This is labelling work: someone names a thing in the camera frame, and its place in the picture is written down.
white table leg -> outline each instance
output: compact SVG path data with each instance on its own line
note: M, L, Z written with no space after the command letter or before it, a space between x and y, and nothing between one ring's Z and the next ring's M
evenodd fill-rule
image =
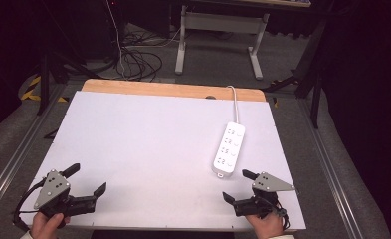
M257 39L255 41L254 47L248 48L248 53L251 59L252 68L254 69L255 78L257 80L263 79L263 73L261 72L260 63L258 62L257 52L263 39L264 32L266 30L267 22L269 20L269 14L264 14L263 22L260 23Z
M182 6L181 16L180 16L180 40L179 40L179 49L177 50L177 59L176 59L176 68L174 73L176 75L182 75L183 73L183 62L185 60L185 20L186 20L186 8L187 6Z

white power strip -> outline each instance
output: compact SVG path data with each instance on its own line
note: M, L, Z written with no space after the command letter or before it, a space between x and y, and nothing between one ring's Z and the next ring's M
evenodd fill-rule
M245 135L245 127L235 122L227 123L216 157L213 171L217 176L232 175Z

table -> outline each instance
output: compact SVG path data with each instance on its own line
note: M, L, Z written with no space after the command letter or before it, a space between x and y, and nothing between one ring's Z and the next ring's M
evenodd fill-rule
M241 0L241 1L206 1L206 2L217 2L217 4L232 4L232 2L243 3L256 3L264 5L277 5L277 6L289 6L289 7L309 7L310 3L304 2L292 2L285 0ZM254 47L248 48L249 57L254 70L254 74L257 80L263 79L263 73L261 71L260 64L258 62L258 49L263 39L264 32L266 30L267 22L270 14L265 13L263 18L248 18L248 17L236 17L236 16L224 16L224 15L213 15L203 13L192 13L186 11L187 6L182 6L181 20L180 20L180 40L179 48L177 52L176 68L175 73L181 75L183 73L183 63L185 58L185 32L186 29L199 29L199 30L210 30L210 31L226 31L236 33L247 33L257 34L257 38L254 43Z
M107 182L96 212L75 217L72 226L251 230L224 202L222 191L237 200L252 195L244 168L293 181L264 94L250 89L237 89L237 94L247 133L230 178L219 179L211 170L225 124L233 119L230 88L88 80L74 96L33 184L50 169L76 162L81 171L68 179L71 195L92 194ZM218 100L204 99L210 96ZM295 191L278 195L292 229L304 229ZM36 196L23 210L33 206ZM22 215L27 223L32 216Z

hand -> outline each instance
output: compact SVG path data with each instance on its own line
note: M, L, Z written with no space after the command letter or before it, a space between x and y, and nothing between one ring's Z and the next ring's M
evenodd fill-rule
M33 219L31 236L34 239L56 239L58 226L62 223L63 219L64 215L62 213L55 214L49 219L43 213L38 212ZM70 217L65 218L66 223L70 221Z
M283 235L283 218L274 212L269 213L263 219L257 215L248 215L245 217L254 227L258 239L268 239Z

white board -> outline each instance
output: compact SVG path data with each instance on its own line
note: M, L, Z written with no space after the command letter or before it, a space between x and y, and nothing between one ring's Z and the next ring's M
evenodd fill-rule
M96 212L70 225L239 231L251 229L236 217L222 192L237 200L253 195L242 169L266 171L294 184L268 103L238 102L246 128L234 174L220 179L211 166L233 101L77 92L33 185L52 168L74 163L70 194L92 195L107 183ZM23 206L30 210L38 192ZM279 192L291 229L305 224L295 191ZM32 214L22 214L32 222Z

